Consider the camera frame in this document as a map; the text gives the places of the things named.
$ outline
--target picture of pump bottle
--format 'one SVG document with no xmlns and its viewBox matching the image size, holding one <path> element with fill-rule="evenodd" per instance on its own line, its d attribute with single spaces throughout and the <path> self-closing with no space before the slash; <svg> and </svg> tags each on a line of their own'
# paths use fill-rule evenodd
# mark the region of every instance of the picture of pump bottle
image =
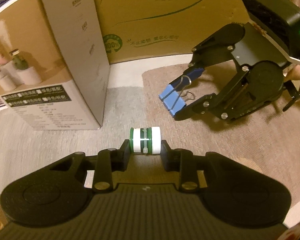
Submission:
<svg viewBox="0 0 300 240">
<path fill-rule="evenodd" d="M 33 66 L 29 67 L 28 62 L 20 55 L 18 49 L 11 51 L 10 55 L 17 73 L 25 85 L 37 85 L 42 82 L 35 68 Z"/>
<path fill-rule="evenodd" d="M 0 52 L 0 71 L 2 71 L 5 74 L 8 74 L 12 79 L 12 81 L 17 86 L 23 84 L 23 81 L 19 77 L 13 61 L 12 60 L 8 61 L 1 52 Z"/>
<path fill-rule="evenodd" d="M 10 76 L 0 71 L 0 86 L 6 92 L 12 91 L 17 88 L 15 83 L 11 80 Z"/>
</svg>

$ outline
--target small bottle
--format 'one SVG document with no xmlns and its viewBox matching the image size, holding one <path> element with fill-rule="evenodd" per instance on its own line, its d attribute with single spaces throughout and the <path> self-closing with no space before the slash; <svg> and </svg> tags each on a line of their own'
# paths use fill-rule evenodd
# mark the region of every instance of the small bottle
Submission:
<svg viewBox="0 0 300 240">
<path fill-rule="evenodd" d="M 18 49 L 11 51 L 10 55 L 17 73 L 25 85 L 37 85 L 42 82 L 35 68 L 33 66 L 29 67 L 28 62 L 20 55 Z"/>
<path fill-rule="evenodd" d="M 6 74 L 8 74 L 10 76 L 10 78 L 12 79 L 12 81 L 18 86 L 18 85 L 22 85 L 23 82 L 20 79 L 17 70 L 14 67 L 14 64 L 11 61 L 8 61 L 5 56 L 2 55 L 2 53 L 0 52 L 0 70 Z"/>
<path fill-rule="evenodd" d="M 12 91 L 17 88 L 15 83 L 11 80 L 8 75 L 5 75 L 0 71 L 0 86 L 6 92 Z"/>
</svg>

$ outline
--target white tape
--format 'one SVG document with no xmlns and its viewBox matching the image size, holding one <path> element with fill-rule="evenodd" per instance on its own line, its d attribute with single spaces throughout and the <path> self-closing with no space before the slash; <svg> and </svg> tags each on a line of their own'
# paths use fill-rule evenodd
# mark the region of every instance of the white tape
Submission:
<svg viewBox="0 0 300 240">
<path fill-rule="evenodd" d="M 152 130 L 152 154 L 161 152 L 161 132 L 160 127 L 151 127 Z"/>
<path fill-rule="evenodd" d="M 133 130 L 133 152 L 141 153 L 140 141 L 140 128 L 135 128 Z"/>
</svg>

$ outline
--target silver bolt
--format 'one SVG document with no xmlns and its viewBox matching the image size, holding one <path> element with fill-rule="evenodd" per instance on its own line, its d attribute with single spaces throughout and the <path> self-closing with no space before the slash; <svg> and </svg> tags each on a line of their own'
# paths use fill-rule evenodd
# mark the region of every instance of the silver bolt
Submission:
<svg viewBox="0 0 300 240">
<path fill-rule="evenodd" d="M 222 113 L 221 114 L 221 118 L 222 119 L 227 119 L 228 118 L 228 114 L 227 113 Z"/>
<path fill-rule="evenodd" d="M 247 71 L 249 71 L 249 67 L 248 67 L 248 66 L 243 66 L 243 67 L 242 67 L 242 70 L 243 70 L 244 72 L 247 72 Z"/>
<path fill-rule="evenodd" d="M 110 184 L 105 181 L 100 181 L 100 182 L 97 182 L 96 184 L 94 184 L 94 187 L 97 190 L 106 190 L 110 187 Z"/>
<path fill-rule="evenodd" d="M 198 184 L 192 181 L 187 181 L 185 183 L 182 183 L 181 187 L 185 190 L 194 190 L 198 187 Z"/>
</svg>

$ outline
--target green logo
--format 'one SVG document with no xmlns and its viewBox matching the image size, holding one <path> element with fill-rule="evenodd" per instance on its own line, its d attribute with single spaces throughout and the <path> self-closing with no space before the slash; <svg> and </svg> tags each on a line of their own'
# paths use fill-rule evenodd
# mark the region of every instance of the green logo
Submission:
<svg viewBox="0 0 300 240">
<path fill-rule="evenodd" d="M 103 36 L 103 43 L 105 44 L 106 52 L 118 52 L 122 47 L 122 40 L 115 34 L 108 34 Z"/>
</svg>

